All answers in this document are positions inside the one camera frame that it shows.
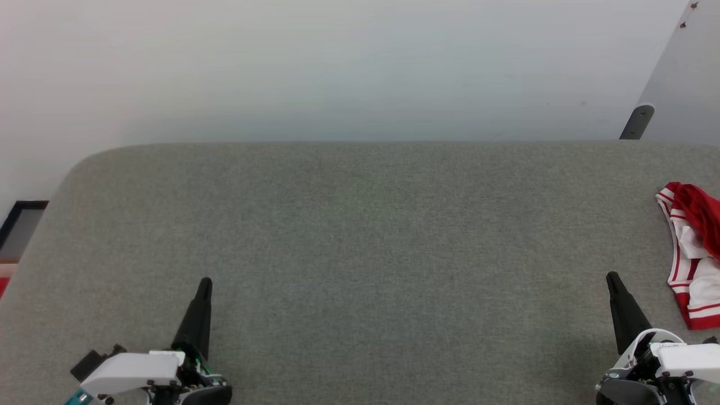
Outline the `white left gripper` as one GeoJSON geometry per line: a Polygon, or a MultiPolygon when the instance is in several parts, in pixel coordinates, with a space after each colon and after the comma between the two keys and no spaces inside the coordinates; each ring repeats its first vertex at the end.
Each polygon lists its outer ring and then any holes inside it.
{"type": "Polygon", "coordinates": [[[80,403],[113,404],[118,394],[141,390],[147,404],[229,404],[232,386],[209,371],[213,282],[201,279],[172,341],[173,350],[113,349],[80,360],[80,403]]]}

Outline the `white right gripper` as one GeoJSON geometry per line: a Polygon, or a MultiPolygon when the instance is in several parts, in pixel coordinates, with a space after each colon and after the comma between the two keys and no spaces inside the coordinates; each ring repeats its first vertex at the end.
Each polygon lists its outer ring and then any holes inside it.
{"type": "Polygon", "coordinates": [[[619,359],[596,385],[597,404],[697,404],[700,384],[719,383],[719,346],[714,336],[700,344],[650,321],[617,272],[609,272],[610,314],[619,359]]]}

